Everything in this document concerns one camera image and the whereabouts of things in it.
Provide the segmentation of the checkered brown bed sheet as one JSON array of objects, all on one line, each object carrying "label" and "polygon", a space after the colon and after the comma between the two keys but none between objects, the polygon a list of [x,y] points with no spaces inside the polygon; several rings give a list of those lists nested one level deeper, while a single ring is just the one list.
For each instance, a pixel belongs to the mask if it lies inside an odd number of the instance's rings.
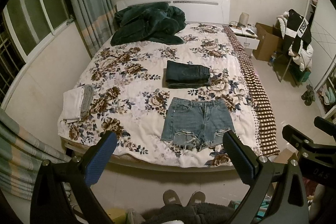
[{"label": "checkered brown bed sheet", "polygon": [[255,72],[251,58],[238,41],[236,35],[226,25],[223,26],[223,32],[226,34],[231,46],[233,46],[234,53],[239,62],[240,71],[248,89],[248,95],[252,98],[252,106],[256,113],[259,126],[257,130],[257,140],[259,142],[260,152],[264,156],[276,156],[280,153],[280,150],[277,145],[276,120],[270,100]]}]

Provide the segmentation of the beige bedside lamp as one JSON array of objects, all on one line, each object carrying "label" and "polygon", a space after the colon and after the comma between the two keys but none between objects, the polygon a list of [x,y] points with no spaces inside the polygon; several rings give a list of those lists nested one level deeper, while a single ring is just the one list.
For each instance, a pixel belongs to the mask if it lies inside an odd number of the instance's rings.
[{"label": "beige bedside lamp", "polygon": [[249,14],[242,12],[239,16],[238,27],[246,28],[248,26]]}]

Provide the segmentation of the grey right slipper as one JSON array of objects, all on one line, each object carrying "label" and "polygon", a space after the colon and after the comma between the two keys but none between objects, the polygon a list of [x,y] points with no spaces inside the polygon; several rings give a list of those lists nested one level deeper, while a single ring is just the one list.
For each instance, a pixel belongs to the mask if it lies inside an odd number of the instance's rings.
[{"label": "grey right slipper", "polygon": [[194,206],[199,203],[204,203],[205,201],[206,201],[206,195],[202,191],[196,191],[191,195],[187,205]]}]

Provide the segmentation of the folded grey cloth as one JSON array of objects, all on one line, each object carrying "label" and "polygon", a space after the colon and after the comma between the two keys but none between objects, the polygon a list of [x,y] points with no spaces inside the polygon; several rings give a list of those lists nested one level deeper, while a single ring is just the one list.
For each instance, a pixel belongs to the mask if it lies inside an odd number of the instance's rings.
[{"label": "folded grey cloth", "polygon": [[95,93],[95,89],[92,85],[84,85],[82,89],[83,95],[80,104],[80,118],[84,118],[88,114]]}]

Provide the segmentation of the folded dark jeans stack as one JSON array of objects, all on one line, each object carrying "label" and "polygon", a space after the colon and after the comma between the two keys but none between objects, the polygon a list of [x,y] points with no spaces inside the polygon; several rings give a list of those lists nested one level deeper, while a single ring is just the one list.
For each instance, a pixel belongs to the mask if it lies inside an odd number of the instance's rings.
[{"label": "folded dark jeans stack", "polygon": [[192,65],[167,61],[165,81],[168,88],[184,89],[210,86],[210,69],[202,65]]}]

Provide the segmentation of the brown cardboard box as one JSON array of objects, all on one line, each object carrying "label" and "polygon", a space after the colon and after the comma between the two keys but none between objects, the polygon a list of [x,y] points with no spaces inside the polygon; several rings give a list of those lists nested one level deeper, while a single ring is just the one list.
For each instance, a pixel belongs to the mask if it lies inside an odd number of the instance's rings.
[{"label": "brown cardboard box", "polygon": [[282,45],[282,34],[279,28],[256,23],[257,38],[259,44],[253,55],[257,60],[269,61],[274,52],[280,50]]}]

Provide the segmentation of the white nightstand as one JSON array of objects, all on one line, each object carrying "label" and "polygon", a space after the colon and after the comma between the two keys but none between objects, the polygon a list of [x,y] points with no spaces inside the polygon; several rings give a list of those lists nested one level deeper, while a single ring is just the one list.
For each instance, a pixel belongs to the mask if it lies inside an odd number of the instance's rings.
[{"label": "white nightstand", "polygon": [[260,42],[256,33],[248,27],[239,27],[236,21],[231,21],[229,28],[235,34],[246,53],[251,57],[253,51],[257,50]]}]

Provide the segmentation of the chair with clothes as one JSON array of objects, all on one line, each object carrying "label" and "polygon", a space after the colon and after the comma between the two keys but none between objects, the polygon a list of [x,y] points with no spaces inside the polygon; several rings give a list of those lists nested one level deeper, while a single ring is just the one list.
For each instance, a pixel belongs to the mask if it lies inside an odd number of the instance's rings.
[{"label": "chair with clothes", "polygon": [[269,65],[273,68],[278,81],[291,81],[295,86],[305,83],[311,74],[310,69],[301,71],[291,56],[280,52],[274,52],[269,60]]}]

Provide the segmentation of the floral bed blanket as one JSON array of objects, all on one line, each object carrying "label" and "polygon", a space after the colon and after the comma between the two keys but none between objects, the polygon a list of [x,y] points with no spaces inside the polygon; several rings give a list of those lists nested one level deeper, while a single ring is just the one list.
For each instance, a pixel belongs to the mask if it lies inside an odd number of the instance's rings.
[{"label": "floral bed blanket", "polygon": [[[230,165],[222,145],[198,150],[162,140],[173,98],[191,101],[222,99],[241,142],[261,155],[257,104],[243,74],[246,52],[230,29],[220,25],[188,24],[179,33],[181,45],[135,42],[106,43],[80,76],[77,85],[92,85],[93,100],[82,120],[59,117],[58,134],[80,147],[95,145],[103,134],[117,135],[116,157],[155,165],[202,168]],[[168,61],[210,69],[210,85],[171,89],[165,83]]]}]

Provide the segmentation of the light blue denim shorts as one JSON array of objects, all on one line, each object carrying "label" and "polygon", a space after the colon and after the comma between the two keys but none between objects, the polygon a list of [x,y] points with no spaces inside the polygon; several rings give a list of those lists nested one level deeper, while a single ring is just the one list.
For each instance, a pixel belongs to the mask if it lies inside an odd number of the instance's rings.
[{"label": "light blue denim shorts", "polygon": [[166,114],[161,140],[201,151],[222,144],[223,135],[229,131],[235,128],[224,100],[199,102],[175,97]]}]

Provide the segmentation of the window with white frame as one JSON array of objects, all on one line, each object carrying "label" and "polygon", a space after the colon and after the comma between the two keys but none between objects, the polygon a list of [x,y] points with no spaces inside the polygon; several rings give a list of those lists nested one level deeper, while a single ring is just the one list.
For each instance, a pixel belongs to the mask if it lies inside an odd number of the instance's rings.
[{"label": "window with white frame", "polygon": [[9,0],[1,11],[1,103],[24,71],[74,21],[70,0]]}]

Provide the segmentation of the curtain at lower left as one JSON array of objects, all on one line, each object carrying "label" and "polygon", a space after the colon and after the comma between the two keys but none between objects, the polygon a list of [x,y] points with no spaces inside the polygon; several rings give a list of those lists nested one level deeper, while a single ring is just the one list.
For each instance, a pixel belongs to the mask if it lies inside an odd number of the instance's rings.
[{"label": "curtain at lower left", "polygon": [[1,110],[1,189],[30,201],[43,161],[65,163],[70,157],[43,143]]}]

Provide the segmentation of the white puffy coat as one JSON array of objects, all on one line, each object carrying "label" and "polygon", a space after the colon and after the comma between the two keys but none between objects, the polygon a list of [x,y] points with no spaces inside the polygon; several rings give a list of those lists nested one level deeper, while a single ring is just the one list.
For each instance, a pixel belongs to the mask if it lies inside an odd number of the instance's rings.
[{"label": "white puffy coat", "polygon": [[[284,12],[282,15],[277,17],[276,24],[280,27],[280,31],[282,34],[282,38],[284,38],[285,35],[285,29],[288,21],[289,13],[288,11]],[[300,50],[300,53],[294,53],[292,52],[291,48],[289,49],[289,52],[284,52],[287,56],[291,56],[293,58],[293,61],[299,65],[299,69],[301,71],[304,71],[306,68],[311,69],[312,67],[312,57],[313,57],[313,47],[310,43],[307,50]]]}]

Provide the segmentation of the white bed headboard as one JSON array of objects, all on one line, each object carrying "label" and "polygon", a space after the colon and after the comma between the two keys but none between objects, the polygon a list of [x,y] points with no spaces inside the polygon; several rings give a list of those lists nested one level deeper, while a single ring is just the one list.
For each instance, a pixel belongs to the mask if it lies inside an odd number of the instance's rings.
[{"label": "white bed headboard", "polygon": [[230,23],[230,0],[122,0],[116,4],[117,10],[129,6],[153,2],[166,2],[185,13],[187,23]]}]

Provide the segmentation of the folded white cloth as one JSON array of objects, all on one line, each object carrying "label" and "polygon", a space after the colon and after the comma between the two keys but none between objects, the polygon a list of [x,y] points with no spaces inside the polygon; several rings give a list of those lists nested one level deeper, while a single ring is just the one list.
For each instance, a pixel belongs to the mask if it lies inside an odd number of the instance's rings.
[{"label": "folded white cloth", "polygon": [[73,123],[81,119],[83,99],[84,87],[75,88],[63,94],[63,119],[67,123]]}]

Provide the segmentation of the black white jacket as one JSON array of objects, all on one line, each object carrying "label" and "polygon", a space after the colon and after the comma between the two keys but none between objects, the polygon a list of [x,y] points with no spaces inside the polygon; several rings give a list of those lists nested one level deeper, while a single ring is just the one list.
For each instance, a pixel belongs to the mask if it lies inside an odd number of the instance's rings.
[{"label": "black white jacket", "polygon": [[300,53],[300,50],[307,50],[311,43],[311,32],[309,22],[304,16],[297,13],[294,9],[288,11],[288,21],[285,35],[282,42],[282,50]]}]

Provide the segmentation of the grey slippers on floor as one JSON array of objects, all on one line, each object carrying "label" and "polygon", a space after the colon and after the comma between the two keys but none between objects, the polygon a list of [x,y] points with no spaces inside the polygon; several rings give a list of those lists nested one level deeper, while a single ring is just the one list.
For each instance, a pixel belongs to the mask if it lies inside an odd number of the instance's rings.
[{"label": "grey slippers on floor", "polygon": [[315,101],[314,89],[311,85],[306,86],[307,90],[301,96],[306,106],[310,106]]}]

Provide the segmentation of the dark green fluffy blanket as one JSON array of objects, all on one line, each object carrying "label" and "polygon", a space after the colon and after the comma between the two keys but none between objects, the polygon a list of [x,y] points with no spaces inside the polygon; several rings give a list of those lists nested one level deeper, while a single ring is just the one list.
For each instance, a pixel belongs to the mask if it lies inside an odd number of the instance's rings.
[{"label": "dark green fluffy blanket", "polygon": [[127,7],[115,13],[117,31],[110,44],[118,46],[140,41],[180,45],[176,36],[186,27],[185,13],[166,2],[154,2]]}]

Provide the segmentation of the white wardrobe shelf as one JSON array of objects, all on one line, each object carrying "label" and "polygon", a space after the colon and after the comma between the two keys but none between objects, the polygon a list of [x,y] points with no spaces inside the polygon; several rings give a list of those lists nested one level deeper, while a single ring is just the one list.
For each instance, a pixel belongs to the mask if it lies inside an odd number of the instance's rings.
[{"label": "white wardrobe shelf", "polygon": [[305,17],[314,53],[309,81],[322,116],[335,117],[335,7],[330,0],[307,0]]}]

